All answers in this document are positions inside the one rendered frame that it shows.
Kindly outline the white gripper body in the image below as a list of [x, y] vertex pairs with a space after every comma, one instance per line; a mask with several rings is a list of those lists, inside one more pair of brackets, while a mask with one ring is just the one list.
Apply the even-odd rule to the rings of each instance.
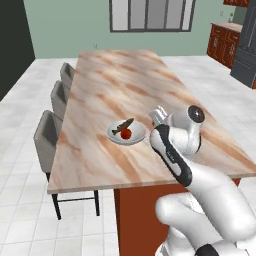
[[152, 119], [153, 126], [156, 127], [165, 123], [167, 113], [162, 106], [157, 105], [153, 110], [149, 112], [149, 116]]

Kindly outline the white bowl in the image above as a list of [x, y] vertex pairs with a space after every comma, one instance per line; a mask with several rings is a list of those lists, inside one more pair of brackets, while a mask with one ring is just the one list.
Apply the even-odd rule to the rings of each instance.
[[129, 126], [129, 129], [131, 130], [131, 137], [129, 139], [123, 139], [119, 133], [114, 135], [113, 130], [116, 129], [117, 126], [121, 123], [123, 123], [123, 120], [115, 121], [108, 127], [106, 131], [108, 138], [112, 142], [120, 145], [133, 145], [145, 138], [146, 127], [141, 122], [136, 120], [134, 120], [133, 123]]

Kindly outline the brown fish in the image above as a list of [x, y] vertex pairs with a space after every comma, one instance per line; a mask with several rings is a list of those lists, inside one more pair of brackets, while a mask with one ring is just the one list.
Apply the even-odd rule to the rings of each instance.
[[133, 121], [134, 121], [134, 118], [129, 118], [123, 123], [119, 124], [116, 129], [112, 130], [113, 135], [116, 135], [122, 130], [127, 129], [132, 124]]

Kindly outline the marble top dining counter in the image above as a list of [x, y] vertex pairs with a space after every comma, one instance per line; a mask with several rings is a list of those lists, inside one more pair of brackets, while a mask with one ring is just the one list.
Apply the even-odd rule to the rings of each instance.
[[107, 129], [134, 118], [150, 130], [154, 107], [173, 112], [197, 102], [151, 50], [80, 53], [49, 193], [113, 190], [120, 256], [153, 256], [167, 235], [156, 219], [155, 202], [182, 187], [147, 140], [118, 145], [108, 139]]

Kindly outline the red-brown base cupboards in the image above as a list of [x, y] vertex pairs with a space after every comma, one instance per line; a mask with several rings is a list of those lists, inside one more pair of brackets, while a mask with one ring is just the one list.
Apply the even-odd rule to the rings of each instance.
[[207, 54], [232, 68], [242, 26], [235, 23], [212, 24]]

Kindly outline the grey framed window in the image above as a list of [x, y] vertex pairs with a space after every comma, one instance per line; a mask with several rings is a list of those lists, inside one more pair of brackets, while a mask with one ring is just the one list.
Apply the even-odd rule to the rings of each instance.
[[111, 32], [190, 32], [196, 0], [109, 0]]

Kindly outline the grey stool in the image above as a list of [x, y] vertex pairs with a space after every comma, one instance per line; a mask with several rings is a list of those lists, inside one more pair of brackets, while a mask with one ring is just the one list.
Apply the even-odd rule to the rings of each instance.
[[52, 109], [60, 119], [64, 118], [70, 89], [61, 81], [57, 80], [51, 92]]
[[[34, 143], [39, 159], [41, 170], [46, 175], [49, 183], [53, 161], [56, 152], [56, 145], [62, 127], [62, 119], [49, 110], [45, 110], [40, 118], [39, 124], [34, 134]], [[52, 200], [58, 220], [61, 220], [59, 202], [71, 202], [81, 200], [93, 200], [95, 202], [96, 216], [100, 216], [99, 193], [94, 191], [93, 197], [72, 198], [58, 200], [58, 194], [52, 194]]]
[[60, 70], [60, 77], [61, 77], [61, 81], [68, 88], [71, 88], [72, 86], [74, 73], [75, 73], [75, 69], [69, 63], [64, 62]]

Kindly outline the dark grey fridge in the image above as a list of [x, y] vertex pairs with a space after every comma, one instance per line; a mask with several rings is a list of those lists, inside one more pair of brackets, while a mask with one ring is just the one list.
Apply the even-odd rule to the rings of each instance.
[[256, 0], [249, 0], [230, 75], [256, 89]]

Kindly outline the red-brown wall cupboard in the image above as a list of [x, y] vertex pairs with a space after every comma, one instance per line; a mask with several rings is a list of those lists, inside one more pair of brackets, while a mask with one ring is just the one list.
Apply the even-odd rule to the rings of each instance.
[[238, 7], [248, 7], [249, 0], [224, 0], [223, 4]]

